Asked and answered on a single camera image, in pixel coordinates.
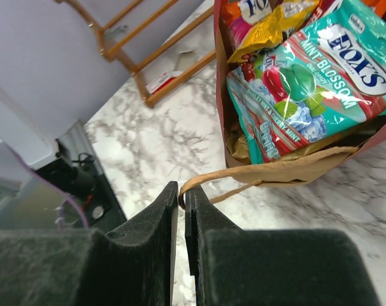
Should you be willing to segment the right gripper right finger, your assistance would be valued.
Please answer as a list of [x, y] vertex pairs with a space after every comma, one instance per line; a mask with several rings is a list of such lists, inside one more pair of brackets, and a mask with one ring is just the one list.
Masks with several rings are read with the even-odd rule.
[[356, 245], [336, 229], [245, 230], [201, 187], [185, 194], [198, 305], [378, 305]]

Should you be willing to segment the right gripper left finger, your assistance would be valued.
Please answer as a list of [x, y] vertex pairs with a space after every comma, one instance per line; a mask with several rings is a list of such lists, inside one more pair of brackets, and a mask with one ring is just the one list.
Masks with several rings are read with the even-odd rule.
[[178, 184], [114, 230], [0, 230], [0, 305], [170, 305]]

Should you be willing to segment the red paper bag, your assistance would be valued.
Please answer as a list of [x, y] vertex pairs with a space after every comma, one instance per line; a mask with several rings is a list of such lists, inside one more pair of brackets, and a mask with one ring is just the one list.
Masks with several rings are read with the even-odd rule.
[[386, 140], [386, 21], [363, 1], [339, 1], [275, 49], [234, 59], [227, 4], [217, 1], [216, 102], [226, 168], [198, 175], [187, 192], [226, 177], [252, 186], [314, 181]]

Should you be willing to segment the teal Fox's mint candy bag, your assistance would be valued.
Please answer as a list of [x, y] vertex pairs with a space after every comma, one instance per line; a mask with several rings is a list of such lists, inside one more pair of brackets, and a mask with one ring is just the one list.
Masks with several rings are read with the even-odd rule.
[[232, 70], [226, 86], [253, 164], [386, 115], [386, 22], [360, 1]]

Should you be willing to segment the yellow snack packet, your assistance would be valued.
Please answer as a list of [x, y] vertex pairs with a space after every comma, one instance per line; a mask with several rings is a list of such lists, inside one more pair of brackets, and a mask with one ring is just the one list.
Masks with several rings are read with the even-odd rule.
[[270, 15], [251, 28], [237, 49], [232, 45], [228, 61], [247, 62], [251, 54], [277, 47], [304, 25], [318, 4], [318, 1], [280, 1]]

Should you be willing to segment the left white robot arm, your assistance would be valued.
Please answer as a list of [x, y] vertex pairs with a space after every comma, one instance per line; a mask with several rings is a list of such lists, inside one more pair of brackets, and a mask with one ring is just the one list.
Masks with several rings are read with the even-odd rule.
[[0, 140], [32, 169], [51, 163], [59, 152], [54, 138], [43, 132], [0, 87]]

